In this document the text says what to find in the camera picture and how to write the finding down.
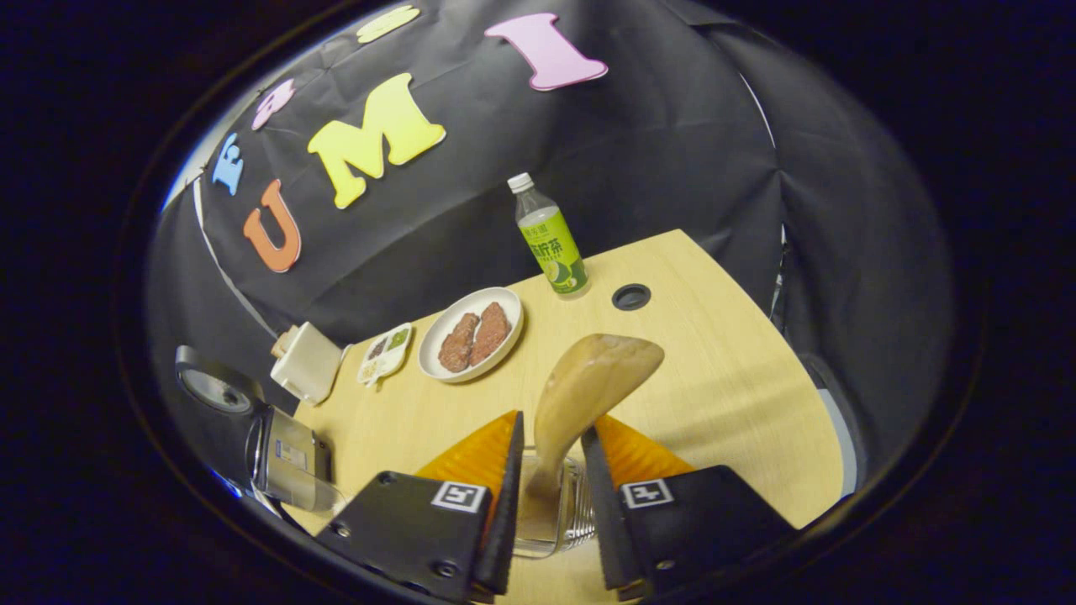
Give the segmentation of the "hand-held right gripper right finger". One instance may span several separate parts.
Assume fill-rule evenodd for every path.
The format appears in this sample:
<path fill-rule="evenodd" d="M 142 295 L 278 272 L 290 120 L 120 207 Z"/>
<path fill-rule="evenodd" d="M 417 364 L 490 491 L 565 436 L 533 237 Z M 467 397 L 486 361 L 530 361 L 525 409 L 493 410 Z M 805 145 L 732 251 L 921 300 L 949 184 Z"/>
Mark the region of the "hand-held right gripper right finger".
<path fill-rule="evenodd" d="M 583 434 L 582 451 L 604 585 L 619 601 L 736 574 L 797 533 L 730 466 L 695 470 L 609 416 Z"/>

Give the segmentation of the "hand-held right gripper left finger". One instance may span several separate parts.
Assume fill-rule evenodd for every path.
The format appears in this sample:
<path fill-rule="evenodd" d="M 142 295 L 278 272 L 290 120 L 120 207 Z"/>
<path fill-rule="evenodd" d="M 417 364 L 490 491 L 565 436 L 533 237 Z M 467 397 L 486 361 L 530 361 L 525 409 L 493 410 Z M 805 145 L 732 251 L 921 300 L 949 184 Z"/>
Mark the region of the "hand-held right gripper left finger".
<path fill-rule="evenodd" d="M 524 445 L 508 411 L 415 474 L 378 472 L 316 539 L 404 588 L 492 604 L 508 591 Z"/>

